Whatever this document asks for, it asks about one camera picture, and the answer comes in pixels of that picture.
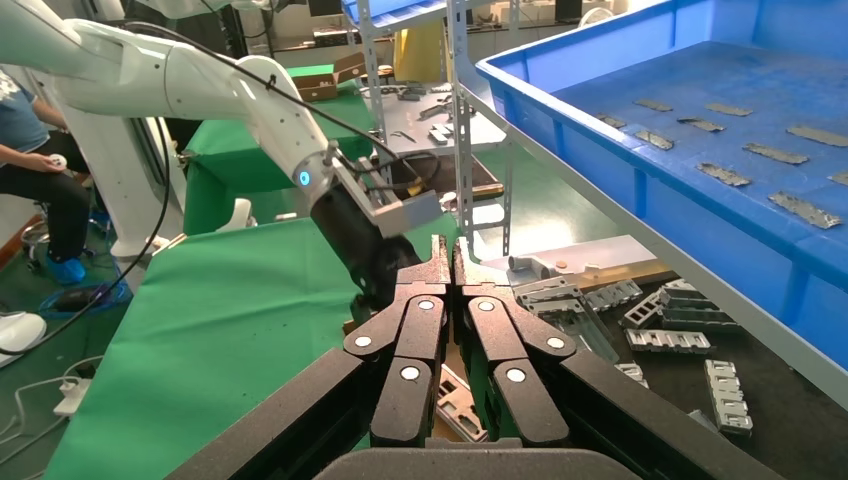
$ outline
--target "yellow object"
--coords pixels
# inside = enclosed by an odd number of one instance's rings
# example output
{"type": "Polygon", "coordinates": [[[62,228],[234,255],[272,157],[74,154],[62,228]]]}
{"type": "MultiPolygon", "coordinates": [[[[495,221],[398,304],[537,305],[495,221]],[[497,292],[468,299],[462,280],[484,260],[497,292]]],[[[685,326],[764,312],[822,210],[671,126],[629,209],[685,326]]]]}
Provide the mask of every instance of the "yellow object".
{"type": "Polygon", "coordinates": [[[395,80],[441,82],[439,37],[444,34],[441,19],[395,33],[395,80]]]}

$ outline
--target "white cable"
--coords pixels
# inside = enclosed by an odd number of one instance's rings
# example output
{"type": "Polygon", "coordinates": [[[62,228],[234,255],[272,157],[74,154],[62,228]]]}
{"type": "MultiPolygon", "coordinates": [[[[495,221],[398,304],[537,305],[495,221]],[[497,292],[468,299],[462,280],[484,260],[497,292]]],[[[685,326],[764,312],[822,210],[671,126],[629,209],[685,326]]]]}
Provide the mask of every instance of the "white cable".
{"type": "Polygon", "coordinates": [[[24,451],[24,450],[26,450],[27,448],[29,448],[29,447],[33,446],[33,445],[34,445],[37,441],[39,441],[39,440],[41,440],[42,438],[44,438],[44,437],[45,437],[48,433],[52,432],[52,431],[53,431],[53,429],[55,429],[56,427],[58,427],[58,426],[59,426],[62,422],[64,422],[65,420],[67,420],[67,417],[62,417],[62,418],[60,418],[59,420],[56,420],[55,422],[53,422],[53,424],[52,424],[52,425],[50,425],[49,427],[47,427],[46,429],[44,429],[44,431],[43,431],[43,432],[41,432],[41,433],[39,433],[38,435],[36,435],[35,437],[33,437],[33,439],[32,439],[32,440],[30,440],[30,441],[28,441],[27,443],[25,443],[25,444],[21,445],[21,446],[20,446],[20,447],[18,447],[18,448],[17,448],[14,452],[12,452],[12,453],[10,453],[10,454],[6,455],[6,457],[5,457],[5,458],[3,458],[3,460],[0,460],[0,466],[2,466],[4,463],[8,462],[9,460],[11,460],[11,459],[15,458],[15,457],[16,457],[19,453],[23,452],[23,451],[24,451]]]}
{"type": "Polygon", "coordinates": [[[95,360],[103,360],[103,355],[95,355],[95,356],[93,356],[93,357],[83,358],[83,359],[82,359],[82,360],[80,360],[79,362],[77,362],[77,363],[75,363],[75,364],[71,365],[70,367],[68,367],[68,369],[67,369],[67,370],[65,370],[65,373],[63,373],[63,374],[62,374],[62,376],[63,376],[63,377],[67,377],[67,376],[68,376],[68,374],[69,374],[69,373],[71,373],[71,370],[73,370],[73,369],[77,368],[78,366],[82,365],[83,363],[93,362],[93,361],[95,361],[95,360]]]}
{"type": "Polygon", "coordinates": [[[51,378],[50,380],[42,380],[40,382],[31,383],[15,390],[15,403],[18,405],[18,415],[12,417],[11,421],[9,422],[9,425],[12,425],[15,422],[15,419],[18,419],[20,422],[20,428],[18,428],[18,432],[14,435],[0,440],[0,445],[6,444],[20,437],[21,435],[23,435],[24,429],[26,428],[26,412],[24,411],[24,404],[23,402],[21,402],[21,392],[24,392],[31,388],[40,387],[42,385],[50,385],[51,383],[67,382],[68,380],[75,380],[79,382],[80,379],[78,377],[67,377],[63,375],[61,377],[51,378]]]}

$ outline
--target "black cable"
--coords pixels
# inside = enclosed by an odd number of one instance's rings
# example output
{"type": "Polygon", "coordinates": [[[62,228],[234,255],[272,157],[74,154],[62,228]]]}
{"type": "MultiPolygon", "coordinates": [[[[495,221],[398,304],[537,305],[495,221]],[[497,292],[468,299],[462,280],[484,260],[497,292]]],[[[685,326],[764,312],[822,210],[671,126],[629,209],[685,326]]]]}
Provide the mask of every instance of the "black cable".
{"type": "Polygon", "coordinates": [[[94,297],[86,306],[82,307],[80,311],[78,311],[74,314],[73,317],[68,319],[67,322],[59,326],[59,328],[53,330],[52,332],[44,336],[44,338],[42,338],[41,341],[39,341],[35,345],[30,345],[29,347],[18,351],[0,348],[0,354],[9,355],[13,357],[16,357],[18,355],[25,355],[35,350],[36,348],[44,345],[50,340],[56,338],[57,335],[67,330],[68,327],[76,323],[80,318],[83,317],[83,315],[86,314],[86,312],[91,310],[91,308],[98,303],[98,301],[103,297],[103,295],[106,295],[112,290],[114,290],[115,287],[117,287],[127,277],[127,274],[129,274],[136,267],[136,265],[138,265],[141,259],[144,258],[145,255],[147,255],[147,250],[150,249],[150,245],[153,244],[153,240],[156,238],[156,235],[159,234],[159,229],[162,227],[162,223],[165,221],[165,214],[167,214],[168,212],[168,201],[170,199],[171,192],[171,162],[168,156],[168,141],[165,139],[165,131],[162,129],[162,125],[159,123],[159,120],[156,121],[156,127],[159,130],[159,139],[162,141],[162,154],[165,159],[165,195],[162,200],[162,211],[159,213],[159,219],[156,221],[156,227],[153,229],[153,233],[150,234],[150,238],[147,240],[147,243],[144,244],[144,248],[141,249],[141,252],[138,254],[138,256],[135,257],[135,259],[133,259],[132,263],[130,263],[127,269],[124,270],[123,273],[121,273],[121,275],[118,276],[118,278],[115,279],[115,281],[112,282],[112,284],[109,285],[105,291],[103,291],[100,295],[94,297]]]}
{"type": "MultiPolygon", "coordinates": [[[[354,164],[350,160],[343,158],[342,162],[346,164],[345,167],[348,170],[350,170],[351,172],[354,172],[354,173],[357,173],[357,174],[365,174],[365,173],[376,172],[376,171],[382,170],[384,168],[388,168],[389,166],[391,166],[395,163],[401,163],[401,162],[404,161],[402,158],[400,158],[397,155],[397,153],[393,152],[386,144],[384,144],[382,141],[380,141],[380,139],[378,139],[377,137],[374,137],[370,133],[365,132],[363,130],[360,130],[359,128],[356,128],[353,125],[345,122],[344,120],[341,120],[341,119],[339,119],[339,118],[337,118],[333,115],[330,115],[329,113],[325,113],[322,110],[320,110],[319,108],[317,108],[313,105],[310,105],[309,103],[304,102],[303,100],[301,100],[297,97],[289,95],[288,93],[280,90],[279,88],[277,88],[274,85],[273,82],[274,82],[275,79],[273,79],[273,78],[268,79],[268,80],[263,79],[263,78],[259,77],[258,75],[256,75],[255,73],[251,72],[250,70],[247,70],[247,69],[241,67],[240,65],[236,65],[235,63],[233,63],[231,61],[232,59],[218,55],[217,53],[213,52],[212,50],[209,50],[205,46],[201,45],[198,42],[195,42],[194,40],[192,40],[190,38],[187,38],[183,35],[180,35],[179,33],[174,32],[172,30],[169,30],[165,27],[161,27],[159,25],[155,25],[155,24],[147,23],[147,22],[138,22],[138,21],[134,21],[134,20],[129,20],[129,21],[125,21],[125,22],[119,22],[119,25],[123,25],[125,28],[132,29],[132,30],[148,31],[148,32],[158,33],[160,35],[165,35],[166,37],[170,37],[171,39],[174,39],[174,40],[186,43],[188,45],[191,45],[192,47],[196,48],[200,52],[205,53],[206,55],[215,59],[216,61],[223,63],[224,65],[227,65],[228,67],[234,69],[235,71],[241,73],[242,75],[258,82],[260,85],[265,87],[266,90],[272,91],[272,92],[276,93],[277,95],[282,96],[286,100],[289,100],[290,102],[293,102],[293,103],[296,103],[297,105],[300,105],[301,107],[309,110],[310,112],[314,113],[315,115],[319,115],[321,117],[326,118],[330,122],[335,123],[336,125],[344,128],[345,130],[348,130],[350,132],[353,132],[357,135],[360,135],[360,136],[366,138],[368,141],[370,141],[372,144],[374,144],[375,147],[379,148],[380,150],[385,152],[387,155],[389,155],[389,157],[391,157],[391,160],[386,162],[386,163],[383,163],[383,164],[381,164],[377,167],[366,168],[366,169],[358,169],[354,166],[354,164]]],[[[400,185],[400,186],[389,185],[388,187],[395,187],[395,189],[398,189],[398,190],[402,190],[404,188],[409,188],[409,187],[404,187],[402,185],[400,185]]]]}

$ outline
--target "green table cover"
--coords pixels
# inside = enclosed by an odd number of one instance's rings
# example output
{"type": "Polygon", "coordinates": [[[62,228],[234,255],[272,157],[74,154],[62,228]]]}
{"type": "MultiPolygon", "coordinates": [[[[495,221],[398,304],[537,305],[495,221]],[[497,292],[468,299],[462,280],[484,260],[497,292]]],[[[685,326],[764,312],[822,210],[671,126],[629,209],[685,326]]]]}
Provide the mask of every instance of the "green table cover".
{"type": "MultiPolygon", "coordinates": [[[[332,65],[317,65],[289,69],[289,73],[296,77],[319,73],[327,67],[332,72],[332,65]]],[[[339,85],[337,98],[313,102],[312,105],[362,130],[374,128],[374,119],[353,80],[339,85]]],[[[314,117],[324,135],[328,139],[337,140],[339,148],[348,158],[370,155],[371,143],[368,140],[324,117],[314,117]]],[[[240,121],[203,122],[186,150],[195,154],[188,169],[183,225],[183,230],[189,235],[212,232],[226,224],[232,217],[236,197],[246,197],[256,203],[257,200],[262,201],[263,196],[257,195],[260,192],[294,186],[259,148],[240,121]]]]}
{"type": "MultiPolygon", "coordinates": [[[[453,245],[453,217],[408,235],[423,259],[431,234],[453,245]]],[[[308,219],[157,255],[44,478],[163,478],[341,347],[355,290],[308,219]]]]}

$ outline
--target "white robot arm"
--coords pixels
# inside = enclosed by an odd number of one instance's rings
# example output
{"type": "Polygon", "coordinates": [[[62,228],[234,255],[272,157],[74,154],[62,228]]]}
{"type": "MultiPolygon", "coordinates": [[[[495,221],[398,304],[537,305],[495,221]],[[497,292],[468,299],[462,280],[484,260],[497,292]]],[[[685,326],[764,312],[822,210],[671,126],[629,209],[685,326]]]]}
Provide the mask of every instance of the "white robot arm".
{"type": "MultiPolygon", "coordinates": [[[[202,5],[188,0],[157,3],[183,5],[185,12],[194,8],[195,13],[195,4],[202,5]]],[[[51,74],[53,90],[78,110],[242,120],[306,195],[313,220],[354,282],[366,295],[383,297],[377,304],[391,301],[384,291],[390,288],[393,294],[390,270],[407,262],[397,257],[417,260],[408,242],[396,237],[441,214],[433,192],[403,203],[391,191],[368,195],[361,179],[350,172],[361,166],[345,163],[309,110],[233,68],[240,66],[299,99],[291,78],[270,58],[212,58],[185,43],[86,20],[62,20],[41,0],[0,2],[0,45],[0,63],[51,74]],[[387,255],[386,250],[395,253],[387,255]]],[[[382,181],[376,174],[371,177],[382,181]]]]}

